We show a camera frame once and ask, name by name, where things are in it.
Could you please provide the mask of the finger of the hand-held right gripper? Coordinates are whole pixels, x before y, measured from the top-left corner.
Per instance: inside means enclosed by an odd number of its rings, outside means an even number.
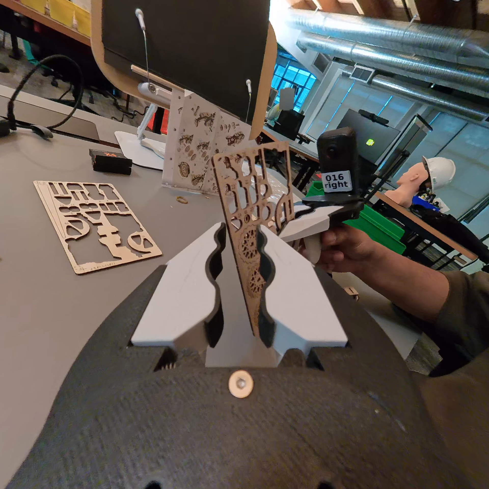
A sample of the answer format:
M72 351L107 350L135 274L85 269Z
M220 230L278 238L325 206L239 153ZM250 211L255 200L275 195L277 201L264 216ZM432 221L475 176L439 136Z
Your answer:
M330 227L331 215L342 209L343 206L322 206L308 214L302 214L293 220L293 235L311 236L326 231Z
M293 241L299 241L310 236L319 235L323 232L325 232L325 229L285 229L280 233L279 238L284 242L291 243Z

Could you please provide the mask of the white stand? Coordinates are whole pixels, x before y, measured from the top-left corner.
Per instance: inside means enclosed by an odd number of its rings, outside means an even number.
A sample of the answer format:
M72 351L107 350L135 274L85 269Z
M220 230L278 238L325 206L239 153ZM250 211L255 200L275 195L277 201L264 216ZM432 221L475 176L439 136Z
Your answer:
M177 131L180 126L181 111L185 96L191 95L192 92L186 89L168 90L153 82L139 83L138 91L151 104L138 126L137 134L116 131L115 136L124 156L132 160L134 165L163 170L163 164L170 161L170 157L165 156L166 150L169 150L170 156L173 156L176 148ZM163 107L164 103L170 103L167 139L165 143L144 135L144 131L151 117L156 114L158 108Z

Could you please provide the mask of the black monitor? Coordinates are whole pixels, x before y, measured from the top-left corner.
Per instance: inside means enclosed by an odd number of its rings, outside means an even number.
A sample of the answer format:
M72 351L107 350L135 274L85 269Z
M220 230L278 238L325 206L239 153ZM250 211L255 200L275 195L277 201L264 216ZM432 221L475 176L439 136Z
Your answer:
M372 164L377 164L400 134L397 129L378 122L375 114L364 116L352 109L347 110L337 128L355 131L358 155Z

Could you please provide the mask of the wooden sheet with cutouts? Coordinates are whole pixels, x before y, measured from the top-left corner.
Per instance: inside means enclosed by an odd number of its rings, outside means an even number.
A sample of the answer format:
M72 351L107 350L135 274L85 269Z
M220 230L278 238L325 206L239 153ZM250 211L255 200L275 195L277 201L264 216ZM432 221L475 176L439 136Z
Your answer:
M57 180L33 184L77 275L163 255L112 184Z

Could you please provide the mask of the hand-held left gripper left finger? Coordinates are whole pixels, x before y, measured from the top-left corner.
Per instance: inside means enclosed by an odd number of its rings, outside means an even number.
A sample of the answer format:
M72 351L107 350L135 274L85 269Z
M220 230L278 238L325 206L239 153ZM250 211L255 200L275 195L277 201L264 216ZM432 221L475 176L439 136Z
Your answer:
M205 359L219 342L224 318L216 278L225 243L226 225L218 222L167 262L131 337L134 346L165 348L156 368L174 368L183 349Z

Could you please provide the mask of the wooden gear puzzle sheet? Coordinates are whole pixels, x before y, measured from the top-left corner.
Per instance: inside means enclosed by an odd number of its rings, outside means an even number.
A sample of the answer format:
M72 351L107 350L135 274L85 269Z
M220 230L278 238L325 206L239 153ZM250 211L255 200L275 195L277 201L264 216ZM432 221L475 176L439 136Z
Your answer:
M266 161L276 159L284 160L287 177L285 190L273 204ZM250 326L253 335L258 336L260 297L265 280L260 274L256 228L264 225L277 235L294 219L289 144L272 142L233 149L214 154L211 162Z

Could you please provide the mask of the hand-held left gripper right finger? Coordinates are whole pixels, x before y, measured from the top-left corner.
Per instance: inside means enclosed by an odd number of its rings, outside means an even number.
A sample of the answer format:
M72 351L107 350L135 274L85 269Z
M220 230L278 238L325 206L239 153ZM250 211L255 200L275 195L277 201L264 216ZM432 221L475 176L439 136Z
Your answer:
M259 304L259 337L274 353L277 368L287 351L307 361L329 353L342 357L348 338L315 271L299 252L267 228L256 230L263 285Z

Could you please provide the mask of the yellow bin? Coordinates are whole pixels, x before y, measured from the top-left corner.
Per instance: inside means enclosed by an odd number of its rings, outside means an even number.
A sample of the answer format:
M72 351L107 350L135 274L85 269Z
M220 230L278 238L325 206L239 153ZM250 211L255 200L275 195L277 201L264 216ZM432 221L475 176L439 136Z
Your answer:
M83 35L91 36L91 1L20 1L20 3Z

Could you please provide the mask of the instruction booklet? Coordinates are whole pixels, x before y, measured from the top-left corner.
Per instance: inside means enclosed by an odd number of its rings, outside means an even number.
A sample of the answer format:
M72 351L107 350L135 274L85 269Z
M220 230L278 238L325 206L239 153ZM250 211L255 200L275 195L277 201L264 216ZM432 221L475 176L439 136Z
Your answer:
M185 91L171 101L162 186L216 195L215 154L248 146L251 126L199 95Z

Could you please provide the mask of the person's right hand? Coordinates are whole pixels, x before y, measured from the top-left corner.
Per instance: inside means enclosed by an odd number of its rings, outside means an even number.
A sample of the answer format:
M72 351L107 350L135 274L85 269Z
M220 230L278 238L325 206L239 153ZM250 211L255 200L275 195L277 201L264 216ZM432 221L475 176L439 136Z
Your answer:
M327 273L364 272L382 255L379 243L366 233L346 224L319 235L320 254L315 265Z

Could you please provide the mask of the black panel with wooden rim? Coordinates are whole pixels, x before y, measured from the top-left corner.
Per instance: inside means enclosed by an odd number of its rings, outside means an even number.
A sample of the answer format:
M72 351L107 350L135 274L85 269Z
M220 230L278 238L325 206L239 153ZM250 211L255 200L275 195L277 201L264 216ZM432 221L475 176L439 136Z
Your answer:
M90 43L98 67L117 89L143 98L137 8L144 14L151 80L194 92L245 121L250 79L249 139L256 138L277 55L270 1L91 1Z

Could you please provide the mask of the grey desk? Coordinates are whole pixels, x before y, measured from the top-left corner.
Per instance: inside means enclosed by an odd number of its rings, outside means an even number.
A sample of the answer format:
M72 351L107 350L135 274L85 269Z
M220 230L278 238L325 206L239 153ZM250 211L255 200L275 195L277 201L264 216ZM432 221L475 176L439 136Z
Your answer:
M439 488L444 462L406 364L378 323L315 267L347 355L289 350L277 368L250 325L233 251L224 326L205 359L131 337L181 250L224 221L187 210L149 171L100 175L73 138L1 145L1 472L6 488ZM112 184L160 257L77 275L35 180Z

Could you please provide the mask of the person's right forearm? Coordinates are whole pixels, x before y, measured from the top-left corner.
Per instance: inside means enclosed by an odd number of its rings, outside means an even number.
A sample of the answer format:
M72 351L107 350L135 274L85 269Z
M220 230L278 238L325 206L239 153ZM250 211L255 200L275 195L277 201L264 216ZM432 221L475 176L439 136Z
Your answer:
M442 376L488 356L488 269L440 272L375 244L358 276L406 314L439 347Z

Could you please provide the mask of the green bin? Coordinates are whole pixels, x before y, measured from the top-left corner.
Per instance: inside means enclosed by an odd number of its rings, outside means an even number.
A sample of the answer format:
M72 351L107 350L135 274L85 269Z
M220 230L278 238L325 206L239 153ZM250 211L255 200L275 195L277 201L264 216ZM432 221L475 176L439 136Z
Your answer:
M331 215L330 228L335 228L344 223L352 228L366 233L373 241L382 244L396 254L402 255L406 246L401 242L404 231L398 225L392 223L388 218L373 210L364 203L362 197L354 191L325 193L321 181L314 181L302 202L311 207L326 205L346 204L345 210L339 210L337 216Z

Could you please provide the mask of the mannequin head with white helmet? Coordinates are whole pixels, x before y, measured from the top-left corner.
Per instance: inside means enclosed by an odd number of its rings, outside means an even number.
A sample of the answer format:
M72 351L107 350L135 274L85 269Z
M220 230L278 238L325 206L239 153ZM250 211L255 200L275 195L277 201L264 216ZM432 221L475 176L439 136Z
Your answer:
M422 157L403 173L397 181L397 188L386 191L385 195L404 208L412 205L413 197L422 194L433 195L448 185L454 178L456 167L452 160L445 157Z

